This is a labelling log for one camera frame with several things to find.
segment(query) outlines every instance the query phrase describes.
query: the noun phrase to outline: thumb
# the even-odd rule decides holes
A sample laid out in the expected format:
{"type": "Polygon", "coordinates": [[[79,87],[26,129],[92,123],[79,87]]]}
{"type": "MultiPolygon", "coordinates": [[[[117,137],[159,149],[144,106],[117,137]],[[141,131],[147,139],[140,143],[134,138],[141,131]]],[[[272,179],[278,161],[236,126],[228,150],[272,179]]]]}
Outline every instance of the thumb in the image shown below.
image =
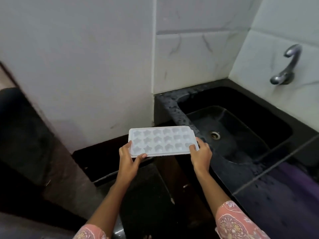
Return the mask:
{"type": "Polygon", "coordinates": [[[147,154],[140,154],[139,156],[136,157],[135,161],[134,161],[134,166],[136,166],[138,168],[139,164],[141,163],[141,161],[147,157],[147,154]]]}
{"type": "Polygon", "coordinates": [[[192,155],[194,152],[196,152],[196,147],[194,144],[189,146],[190,155],[192,155]]]}

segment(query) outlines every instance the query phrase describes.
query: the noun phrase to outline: forearm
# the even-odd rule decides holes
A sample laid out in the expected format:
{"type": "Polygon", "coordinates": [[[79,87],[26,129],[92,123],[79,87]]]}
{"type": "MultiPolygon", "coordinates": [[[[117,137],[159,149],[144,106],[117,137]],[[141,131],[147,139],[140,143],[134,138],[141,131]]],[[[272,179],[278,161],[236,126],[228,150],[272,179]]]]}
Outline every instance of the forearm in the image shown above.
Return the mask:
{"type": "Polygon", "coordinates": [[[104,231],[106,237],[111,238],[120,205],[128,186],[124,183],[116,182],[100,206],[87,221],[87,224],[96,225],[104,231]]]}
{"type": "Polygon", "coordinates": [[[230,198],[225,194],[218,183],[213,179],[208,171],[196,171],[196,176],[201,184],[205,198],[209,204],[209,207],[214,215],[216,216],[218,208],[229,201],[230,198]]]}

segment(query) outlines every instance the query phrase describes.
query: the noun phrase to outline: black sink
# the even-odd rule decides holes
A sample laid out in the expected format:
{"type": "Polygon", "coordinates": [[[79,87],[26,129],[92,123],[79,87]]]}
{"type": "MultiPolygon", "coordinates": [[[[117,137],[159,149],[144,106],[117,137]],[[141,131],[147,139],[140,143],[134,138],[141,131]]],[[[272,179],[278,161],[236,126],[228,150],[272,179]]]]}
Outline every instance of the black sink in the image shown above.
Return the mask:
{"type": "Polygon", "coordinates": [[[178,106],[211,147],[235,163],[259,160],[293,134],[283,120],[229,87],[187,96],[178,106]]]}

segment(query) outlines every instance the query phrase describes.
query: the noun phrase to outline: hand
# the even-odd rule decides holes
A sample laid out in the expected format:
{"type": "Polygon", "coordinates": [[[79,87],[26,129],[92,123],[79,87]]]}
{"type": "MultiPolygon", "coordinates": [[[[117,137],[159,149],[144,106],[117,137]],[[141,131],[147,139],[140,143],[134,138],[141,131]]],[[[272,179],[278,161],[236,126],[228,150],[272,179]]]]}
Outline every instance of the hand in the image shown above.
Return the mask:
{"type": "Polygon", "coordinates": [[[199,144],[198,151],[196,151],[195,145],[192,144],[189,146],[190,159],[194,166],[194,171],[195,173],[208,172],[213,153],[209,145],[200,138],[196,137],[196,141],[199,144]]]}
{"type": "Polygon", "coordinates": [[[131,147],[132,141],[129,141],[123,147],[119,149],[120,154],[120,167],[116,177],[116,181],[124,183],[124,185],[130,185],[138,172],[138,166],[141,161],[147,157],[147,154],[140,154],[136,157],[135,161],[132,160],[129,148],[131,147]]]}

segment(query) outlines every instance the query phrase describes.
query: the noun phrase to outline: faucet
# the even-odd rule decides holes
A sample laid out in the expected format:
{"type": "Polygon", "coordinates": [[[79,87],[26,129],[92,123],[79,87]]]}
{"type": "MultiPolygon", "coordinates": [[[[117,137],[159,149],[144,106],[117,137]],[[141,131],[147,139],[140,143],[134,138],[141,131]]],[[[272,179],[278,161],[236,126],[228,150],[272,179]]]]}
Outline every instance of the faucet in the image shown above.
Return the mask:
{"type": "Polygon", "coordinates": [[[288,48],[286,52],[284,53],[284,57],[291,57],[293,56],[293,59],[291,60],[290,64],[279,74],[271,77],[270,83],[273,85],[286,85],[293,81],[295,74],[293,72],[293,69],[297,65],[300,55],[302,52],[302,46],[300,44],[295,44],[288,48]]]}

